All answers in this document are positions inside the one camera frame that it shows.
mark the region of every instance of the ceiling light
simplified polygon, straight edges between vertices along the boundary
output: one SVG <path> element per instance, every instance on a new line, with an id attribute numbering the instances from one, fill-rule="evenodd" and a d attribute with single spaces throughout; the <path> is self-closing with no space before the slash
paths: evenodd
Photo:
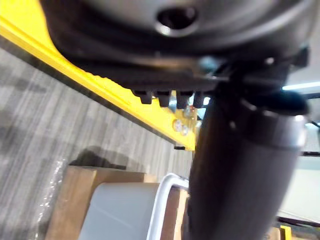
<path id="1" fill-rule="evenodd" d="M 306 89 L 306 88 L 314 88 L 314 87 L 320 87 L 320 81 L 283 86 L 282 89 L 295 90 L 295 89 Z"/>

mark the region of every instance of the hole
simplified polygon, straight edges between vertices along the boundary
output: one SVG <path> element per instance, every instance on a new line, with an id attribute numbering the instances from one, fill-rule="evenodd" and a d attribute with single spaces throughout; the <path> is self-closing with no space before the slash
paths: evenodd
<path id="1" fill-rule="evenodd" d="M 193 7 L 174 7 L 162 10 L 157 20 L 172 30 L 183 30 L 191 26 L 197 19 L 197 11 Z"/>

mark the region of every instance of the black cable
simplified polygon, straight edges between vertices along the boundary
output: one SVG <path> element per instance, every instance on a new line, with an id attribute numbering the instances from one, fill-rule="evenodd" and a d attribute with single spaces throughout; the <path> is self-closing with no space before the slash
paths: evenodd
<path id="1" fill-rule="evenodd" d="M 320 125 L 318 123 L 316 123 L 315 121 L 311 121 L 310 123 L 315 125 L 316 127 L 320 128 Z"/>

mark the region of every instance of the striped carpet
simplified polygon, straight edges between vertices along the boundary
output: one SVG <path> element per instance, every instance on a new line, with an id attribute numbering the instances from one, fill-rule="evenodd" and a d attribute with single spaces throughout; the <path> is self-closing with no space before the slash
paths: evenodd
<path id="1" fill-rule="evenodd" d="M 0 240 L 44 239 L 69 164 L 189 175 L 191 152 L 73 84 L 0 38 Z"/>

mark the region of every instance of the cardboard box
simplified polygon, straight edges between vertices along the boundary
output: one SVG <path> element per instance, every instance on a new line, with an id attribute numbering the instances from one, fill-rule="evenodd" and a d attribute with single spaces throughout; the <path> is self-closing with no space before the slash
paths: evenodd
<path id="1" fill-rule="evenodd" d="M 156 183 L 155 176 L 102 167 L 69 166 L 45 240 L 77 240 L 92 195 L 101 183 Z"/>

